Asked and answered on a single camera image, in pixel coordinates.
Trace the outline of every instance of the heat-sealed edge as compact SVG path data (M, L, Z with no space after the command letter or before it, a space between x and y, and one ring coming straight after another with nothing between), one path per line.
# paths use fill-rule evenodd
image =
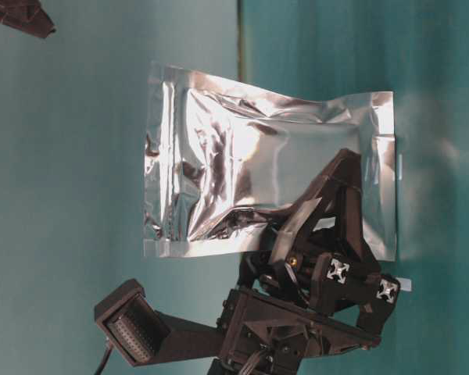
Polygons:
M145 254L255 251L340 148L362 154L364 236L396 256L393 94L326 102L153 63L145 143Z

